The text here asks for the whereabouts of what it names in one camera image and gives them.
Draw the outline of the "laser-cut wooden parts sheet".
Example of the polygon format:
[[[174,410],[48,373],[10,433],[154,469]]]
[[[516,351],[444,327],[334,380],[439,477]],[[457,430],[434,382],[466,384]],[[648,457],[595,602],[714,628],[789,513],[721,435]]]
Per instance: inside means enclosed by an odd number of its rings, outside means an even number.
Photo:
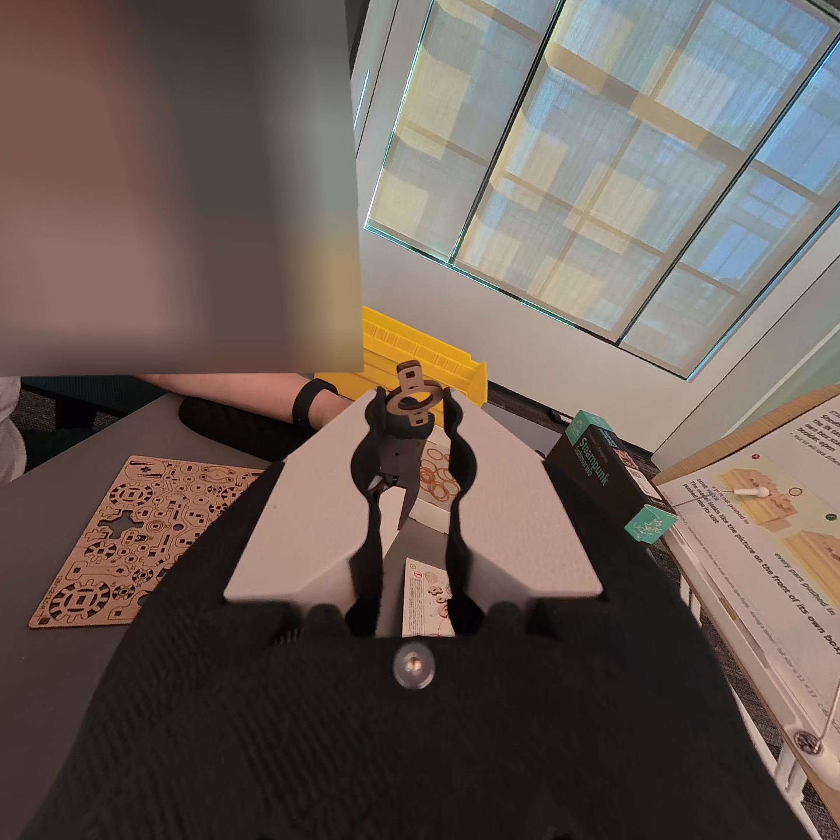
[[[28,627],[130,624],[174,562],[261,472],[130,456]]]

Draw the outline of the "dark green chair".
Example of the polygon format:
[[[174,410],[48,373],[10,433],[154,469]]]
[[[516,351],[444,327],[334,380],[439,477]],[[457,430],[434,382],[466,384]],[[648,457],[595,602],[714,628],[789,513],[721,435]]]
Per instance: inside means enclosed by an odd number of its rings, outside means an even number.
[[[97,414],[123,418],[165,394],[132,375],[30,376],[23,378],[22,389],[56,404],[54,430],[21,431],[27,471],[94,435]]]

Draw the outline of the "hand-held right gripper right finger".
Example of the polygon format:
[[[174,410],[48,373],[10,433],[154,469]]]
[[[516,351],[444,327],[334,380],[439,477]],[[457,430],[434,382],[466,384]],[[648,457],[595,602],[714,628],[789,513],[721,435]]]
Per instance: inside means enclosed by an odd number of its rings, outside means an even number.
[[[450,512],[448,616],[475,632],[492,606],[529,614],[536,601],[602,594],[576,530],[528,445],[461,392],[444,391],[449,469],[459,485]]]

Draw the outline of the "yellow plastic bin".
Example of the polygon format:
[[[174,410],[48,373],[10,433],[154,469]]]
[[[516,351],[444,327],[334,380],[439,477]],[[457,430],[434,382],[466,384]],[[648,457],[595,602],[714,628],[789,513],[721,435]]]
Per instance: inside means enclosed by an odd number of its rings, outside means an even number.
[[[487,403],[485,362],[474,361],[468,352],[371,308],[362,308],[362,319],[362,372],[316,373],[339,394],[355,400],[376,386],[390,392],[398,386],[396,366],[415,360],[420,361],[426,378],[464,393],[478,406]]]

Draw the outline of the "wooden board with instruction sheet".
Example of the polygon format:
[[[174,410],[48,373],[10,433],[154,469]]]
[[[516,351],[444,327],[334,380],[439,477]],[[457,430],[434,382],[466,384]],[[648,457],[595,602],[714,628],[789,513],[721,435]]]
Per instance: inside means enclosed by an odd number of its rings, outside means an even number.
[[[838,385],[796,397],[662,471],[679,519],[665,543],[680,594],[704,611],[780,731],[775,783],[803,816],[810,781],[838,821],[838,794],[815,787],[781,726],[798,721],[819,750],[838,727]]]

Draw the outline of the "illustrated instruction booklet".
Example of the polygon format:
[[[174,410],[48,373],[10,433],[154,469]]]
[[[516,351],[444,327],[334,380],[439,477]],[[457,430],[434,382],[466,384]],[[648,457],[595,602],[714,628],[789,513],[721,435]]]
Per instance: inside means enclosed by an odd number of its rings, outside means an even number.
[[[448,615],[452,592],[445,569],[406,559],[402,610],[404,637],[452,637]]]

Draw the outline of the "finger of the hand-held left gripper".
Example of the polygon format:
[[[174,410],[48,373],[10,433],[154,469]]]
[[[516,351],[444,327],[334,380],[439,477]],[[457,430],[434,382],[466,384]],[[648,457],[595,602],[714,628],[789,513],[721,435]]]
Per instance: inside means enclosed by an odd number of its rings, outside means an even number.
[[[425,442],[433,432],[434,420],[414,426],[409,420],[387,420],[378,452],[380,476],[385,488],[400,487],[405,490],[397,529],[401,530],[415,505],[420,487],[422,455]]]

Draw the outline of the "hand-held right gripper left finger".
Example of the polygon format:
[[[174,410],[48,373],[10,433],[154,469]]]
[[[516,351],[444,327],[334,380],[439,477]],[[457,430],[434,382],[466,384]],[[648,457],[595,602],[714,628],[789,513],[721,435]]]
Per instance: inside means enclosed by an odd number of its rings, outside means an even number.
[[[372,494],[385,432],[385,392],[369,391],[290,454],[224,597],[287,602],[301,614],[331,604],[352,632],[379,620],[389,507]]]

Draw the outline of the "black and teal model box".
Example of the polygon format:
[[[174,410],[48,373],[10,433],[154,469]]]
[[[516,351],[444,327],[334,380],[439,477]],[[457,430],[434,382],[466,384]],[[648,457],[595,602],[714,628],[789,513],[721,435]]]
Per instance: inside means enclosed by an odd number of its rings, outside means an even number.
[[[600,416],[579,411],[546,457],[561,467],[614,522],[654,543],[678,516]]]

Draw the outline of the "person's white shirt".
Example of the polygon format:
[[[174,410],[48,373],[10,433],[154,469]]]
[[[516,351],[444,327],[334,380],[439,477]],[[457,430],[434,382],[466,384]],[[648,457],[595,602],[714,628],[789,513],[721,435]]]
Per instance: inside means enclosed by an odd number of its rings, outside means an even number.
[[[19,376],[1,377],[1,485],[21,477],[26,468],[25,441],[12,420],[21,389]]]

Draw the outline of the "wooden ring model part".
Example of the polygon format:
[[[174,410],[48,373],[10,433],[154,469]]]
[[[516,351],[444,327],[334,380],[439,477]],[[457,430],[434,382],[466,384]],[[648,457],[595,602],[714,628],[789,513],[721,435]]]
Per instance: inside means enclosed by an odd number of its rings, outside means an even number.
[[[443,398],[443,386],[424,375],[419,360],[396,366],[398,386],[385,398],[385,430],[399,439],[425,440],[432,433],[434,407]]]

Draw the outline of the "large gridded window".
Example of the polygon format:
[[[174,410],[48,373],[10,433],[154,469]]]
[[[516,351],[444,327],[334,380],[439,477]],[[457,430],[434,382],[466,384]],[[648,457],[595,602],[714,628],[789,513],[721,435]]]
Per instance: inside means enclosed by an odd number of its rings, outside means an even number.
[[[688,379],[838,204],[829,2],[432,2],[368,228]]]

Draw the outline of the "black wristband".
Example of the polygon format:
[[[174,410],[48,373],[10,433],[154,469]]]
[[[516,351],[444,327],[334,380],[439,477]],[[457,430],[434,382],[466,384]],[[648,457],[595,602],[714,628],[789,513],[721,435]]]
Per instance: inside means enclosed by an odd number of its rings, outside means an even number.
[[[308,380],[300,389],[291,408],[291,421],[294,427],[312,429],[309,414],[312,403],[321,392],[337,395],[338,389],[334,384],[318,377]]]

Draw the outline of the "white card with rubber bands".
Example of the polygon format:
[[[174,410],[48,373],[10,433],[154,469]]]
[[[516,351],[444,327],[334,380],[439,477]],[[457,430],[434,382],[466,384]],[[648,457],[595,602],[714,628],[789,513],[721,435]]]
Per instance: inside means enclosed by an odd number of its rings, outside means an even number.
[[[449,467],[449,444],[442,438],[426,441],[419,470],[419,491],[409,516],[441,533],[449,531],[451,508],[460,490]]]

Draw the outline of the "black cloth pad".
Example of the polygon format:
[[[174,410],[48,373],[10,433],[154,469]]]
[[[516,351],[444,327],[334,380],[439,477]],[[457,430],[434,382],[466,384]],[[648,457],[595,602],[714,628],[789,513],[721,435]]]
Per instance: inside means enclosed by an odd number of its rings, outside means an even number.
[[[272,417],[191,396],[182,401],[178,415],[193,432],[269,463],[288,457],[314,435]]]

